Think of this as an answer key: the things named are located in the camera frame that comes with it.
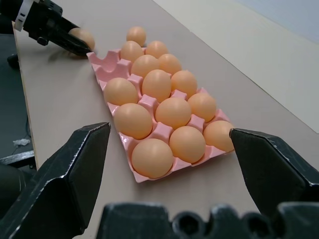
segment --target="egg tray cup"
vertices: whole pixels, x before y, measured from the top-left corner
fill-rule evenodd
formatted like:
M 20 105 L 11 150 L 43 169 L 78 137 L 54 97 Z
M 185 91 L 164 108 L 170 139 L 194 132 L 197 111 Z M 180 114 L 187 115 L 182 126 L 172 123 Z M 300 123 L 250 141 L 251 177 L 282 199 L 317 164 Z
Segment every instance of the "egg tray cup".
M 88 53 L 87 56 L 89 58 L 92 68 L 95 72 L 97 82 L 100 85 L 102 91 L 104 90 L 106 84 L 111 79 L 115 77 L 125 78 L 129 80 L 138 91 L 139 101 L 137 104 L 147 109 L 152 116 L 153 129 L 146 138 L 137 140 L 123 133 L 118 133 L 120 135 L 122 145 L 127 155 L 127 160 L 128 160 L 130 169 L 133 172 L 136 182 L 141 183 L 147 180 L 157 180 L 157 179 L 168 176 L 172 172 L 178 171 L 180 169 L 183 169 L 189 166 L 192 166 L 192 167 L 197 166 L 199 164 L 202 164 L 210 160 L 211 158 L 225 154 L 225 151 L 222 151 L 214 146 L 206 145 L 205 153 L 199 161 L 191 164 L 181 160 L 180 158 L 174 157 L 174 162 L 171 169 L 164 176 L 160 178 L 148 178 L 136 172 L 131 163 L 132 152 L 135 146 L 139 142 L 149 138 L 160 139 L 164 141 L 165 143 L 169 144 L 169 138 L 174 130 L 172 127 L 168 125 L 165 125 L 161 122 L 156 122 L 154 115 L 159 105 L 159 102 L 153 97 L 150 97 L 148 95 L 142 95 L 141 89 L 142 89 L 143 78 L 134 74 L 130 74 L 132 63 L 131 61 L 120 59 L 120 51 L 121 51 L 120 49 L 111 50 L 107 53 L 107 56 L 104 59 L 98 58 L 96 54 L 93 52 Z M 207 91 L 203 88 L 198 89 L 197 92 L 207 93 Z M 170 97 L 180 97 L 187 100 L 187 95 L 178 90 L 171 92 Z M 111 104 L 111 103 L 107 103 L 107 105 L 111 111 L 112 116 L 114 117 L 114 113 L 119 106 Z M 210 122 L 205 123 L 204 119 L 197 117 L 196 115 L 191 115 L 191 119 L 187 125 L 192 126 L 198 129 L 201 133 L 203 133 L 203 130 L 208 124 L 217 120 L 224 120 L 224 121 L 230 122 L 229 118 L 223 113 L 223 111 L 221 109 L 218 109 L 216 111 L 215 117 Z

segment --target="brown egg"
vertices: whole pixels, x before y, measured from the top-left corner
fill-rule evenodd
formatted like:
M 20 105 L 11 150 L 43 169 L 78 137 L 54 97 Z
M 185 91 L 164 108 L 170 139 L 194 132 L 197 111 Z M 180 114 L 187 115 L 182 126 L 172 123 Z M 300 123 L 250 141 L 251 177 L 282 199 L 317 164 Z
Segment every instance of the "brown egg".
M 144 52 L 142 48 L 134 41 L 127 41 L 123 45 L 120 53 L 122 59 L 129 60 L 132 63 L 134 63 L 136 59 L 143 55 Z
M 159 58 L 159 68 L 173 75 L 181 70 L 181 64 L 174 55 L 164 54 Z
M 191 109 L 186 100 L 182 98 L 168 98 L 164 100 L 155 112 L 157 122 L 162 122 L 173 129 L 185 126 L 191 117 Z
M 153 128 L 150 113 L 143 106 L 132 103 L 122 105 L 116 109 L 114 124 L 118 132 L 135 139 L 147 137 Z
M 169 146 L 175 157 L 188 163 L 200 160 L 206 148 L 204 136 L 190 126 L 175 130 L 170 136 Z
M 131 27 L 126 35 L 126 40 L 137 42 L 140 46 L 143 46 L 146 41 L 146 32 L 144 28 L 140 26 Z
M 170 89 L 170 76 L 165 71 L 152 70 L 143 80 L 142 93 L 156 98 L 160 103 L 170 96 Z
M 166 48 L 165 44 L 161 41 L 152 41 L 148 44 L 145 54 L 154 56 L 155 58 L 159 59 L 160 56 L 167 54 L 168 49 Z
M 143 140 L 132 153 L 132 166 L 135 171 L 149 178 L 165 175 L 173 165 L 173 161 L 170 147 L 155 138 Z
M 105 86 L 103 90 L 105 103 L 121 106 L 126 103 L 137 103 L 138 92 L 134 85 L 124 78 L 113 78 Z
M 152 70 L 160 67 L 158 59 L 151 55 L 140 56 L 132 65 L 131 74 L 142 76 L 143 78 Z
M 216 113 L 216 100 L 208 93 L 197 93 L 188 99 L 191 113 L 203 118 L 205 122 L 212 120 Z
M 203 133 L 206 144 L 225 152 L 232 151 L 234 145 L 229 137 L 229 131 L 233 127 L 231 123 L 222 120 L 210 123 Z
M 85 29 L 81 29 L 79 27 L 73 28 L 69 31 L 69 34 L 76 36 L 80 40 L 84 41 L 89 48 L 93 51 L 95 47 L 95 41 L 91 33 L 89 33 Z
M 179 90 L 191 97 L 196 94 L 197 81 L 189 71 L 178 71 L 171 77 L 171 90 Z

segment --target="table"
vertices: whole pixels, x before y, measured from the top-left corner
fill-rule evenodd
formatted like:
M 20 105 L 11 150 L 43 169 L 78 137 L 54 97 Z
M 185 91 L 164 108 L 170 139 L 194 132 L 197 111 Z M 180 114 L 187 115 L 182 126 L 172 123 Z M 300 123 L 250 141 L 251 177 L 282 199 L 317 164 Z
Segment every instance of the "table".
M 121 47 L 131 26 L 143 26 L 147 42 L 165 42 L 235 126 L 280 136 L 319 168 L 318 135 L 153 1 L 55 2 L 63 7 L 68 20 L 92 32 L 100 57 Z M 43 47 L 26 32 L 16 33 L 16 41 L 38 167 L 74 130 L 111 122 L 100 193 L 88 229 L 77 238 L 95 237 L 103 206 L 111 202 L 160 202 L 171 218 L 182 210 L 192 210 L 205 220 L 209 208 L 217 203 L 231 204 L 240 214 L 257 210 L 234 153 L 162 180 L 137 184 L 88 60 L 70 58 L 54 44 Z

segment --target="floor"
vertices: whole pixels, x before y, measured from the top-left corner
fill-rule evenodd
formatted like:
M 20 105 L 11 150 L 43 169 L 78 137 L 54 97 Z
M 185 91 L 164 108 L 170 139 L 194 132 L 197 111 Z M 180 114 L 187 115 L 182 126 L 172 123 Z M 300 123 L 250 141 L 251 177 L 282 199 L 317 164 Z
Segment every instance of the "floor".
M 33 150 L 32 142 L 19 148 L 12 142 L 31 139 L 20 71 L 6 60 L 12 54 L 16 54 L 14 36 L 0 34 L 0 158 Z

